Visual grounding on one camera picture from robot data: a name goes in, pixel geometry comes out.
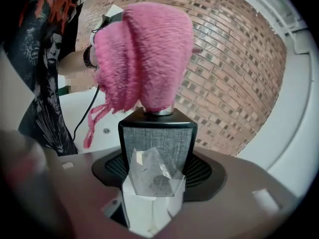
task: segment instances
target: printed face graphic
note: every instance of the printed face graphic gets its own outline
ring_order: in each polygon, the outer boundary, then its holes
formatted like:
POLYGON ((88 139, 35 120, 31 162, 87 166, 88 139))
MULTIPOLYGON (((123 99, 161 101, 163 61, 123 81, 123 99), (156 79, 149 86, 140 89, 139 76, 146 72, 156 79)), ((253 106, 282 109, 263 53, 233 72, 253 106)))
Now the printed face graphic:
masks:
POLYGON ((52 34, 43 54, 43 61, 46 68, 49 68, 51 66, 56 67, 61 49, 61 42, 61 35, 56 33, 52 34))
POLYGON ((48 96, 48 103, 50 105, 53 106, 53 108, 55 109, 55 111, 57 113, 60 113, 60 110, 59 110, 59 104, 58 104, 58 101, 57 101, 57 96, 55 94, 55 81, 54 81, 54 77, 50 78, 49 79, 49 82, 48 82, 48 91, 49 91, 49 96, 48 96))

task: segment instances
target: pink yarn string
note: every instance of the pink yarn string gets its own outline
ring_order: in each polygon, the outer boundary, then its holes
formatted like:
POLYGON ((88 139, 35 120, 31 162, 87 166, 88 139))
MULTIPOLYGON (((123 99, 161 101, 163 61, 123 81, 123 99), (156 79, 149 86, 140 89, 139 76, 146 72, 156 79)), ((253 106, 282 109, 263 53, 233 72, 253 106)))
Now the pink yarn string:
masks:
POLYGON ((89 124, 89 131, 85 136, 83 146, 84 148, 90 148, 93 140, 93 135, 95 132, 95 124, 103 118, 106 114, 110 112, 111 108, 108 104, 102 104, 92 108, 88 114, 88 124, 89 124), (99 112, 95 118, 93 119, 93 114, 99 112))

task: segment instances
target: pink knitted hat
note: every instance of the pink knitted hat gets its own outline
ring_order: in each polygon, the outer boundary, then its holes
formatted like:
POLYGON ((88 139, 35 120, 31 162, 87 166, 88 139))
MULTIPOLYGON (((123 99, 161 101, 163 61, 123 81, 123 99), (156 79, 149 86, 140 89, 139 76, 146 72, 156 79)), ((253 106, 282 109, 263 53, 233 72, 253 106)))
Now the pink knitted hat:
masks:
POLYGON ((106 103, 91 109, 84 147, 90 147, 95 124, 112 108, 113 113, 128 111, 138 100, 150 111, 172 105, 192 45, 188 15, 159 3, 130 4, 122 21, 98 31, 95 80, 105 92, 106 103))

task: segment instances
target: black speaker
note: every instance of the black speaker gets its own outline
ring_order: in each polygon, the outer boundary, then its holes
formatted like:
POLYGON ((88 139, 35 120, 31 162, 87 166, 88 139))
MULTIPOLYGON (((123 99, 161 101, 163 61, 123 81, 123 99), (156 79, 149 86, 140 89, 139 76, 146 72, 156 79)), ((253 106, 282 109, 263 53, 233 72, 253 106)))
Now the black speaker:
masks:
POLYGON ((193 150, 197 124, 178 109, 171 111, 158 116, 139 108, 120 121, 121 149, 96 160, 93 174, 105 186, 121 189, 129 174, 134 148, 145 151, 156 147, 162 157, 169 155, 185 175, 185 202, 212 198, 223 187, 226 171, 220 163, 193 150))
POLYGON ((125 168, 128 172, 134 149, 145 151, 156 147, 163 159, 172 160, 176 168, 185 173, 196 135, 197 124, 178 109, 170 115, 159 116, 138 108, 119 122, 125 168))

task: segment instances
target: black wristband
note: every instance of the black wristband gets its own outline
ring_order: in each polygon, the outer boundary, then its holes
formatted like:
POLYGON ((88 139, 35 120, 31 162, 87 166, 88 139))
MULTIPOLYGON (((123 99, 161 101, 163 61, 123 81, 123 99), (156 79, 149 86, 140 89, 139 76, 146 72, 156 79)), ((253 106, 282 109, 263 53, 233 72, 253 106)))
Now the black wristband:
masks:
POLYGON ((96 68, 96 66, 92 65, 91 61, 90 61, 90 50, 91 50, 91 45, 89 47, 87 47, 83 53, 83 61, 84 64, 87 68, 96 68))

